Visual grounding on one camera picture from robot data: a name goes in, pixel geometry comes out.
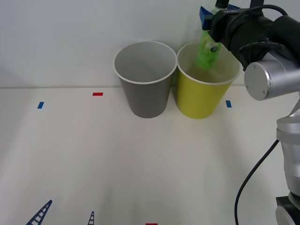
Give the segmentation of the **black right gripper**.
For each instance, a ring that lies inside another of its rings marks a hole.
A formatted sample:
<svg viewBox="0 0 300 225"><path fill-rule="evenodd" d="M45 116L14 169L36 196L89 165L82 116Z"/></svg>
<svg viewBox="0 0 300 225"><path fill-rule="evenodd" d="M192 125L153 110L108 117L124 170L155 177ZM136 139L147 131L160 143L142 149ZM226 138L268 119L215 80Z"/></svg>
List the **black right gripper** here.
<svg viewBox="0 0 300 225"><path fill-rule="evenodd" d="M229 4L228 9L220 10L215 14L215 7L200 7L199 17L202 30L210 30L209 35L215 42L220 42L225 47L242 47L244 40L242 36L243 17L239 16L244 9Z"/></svg>

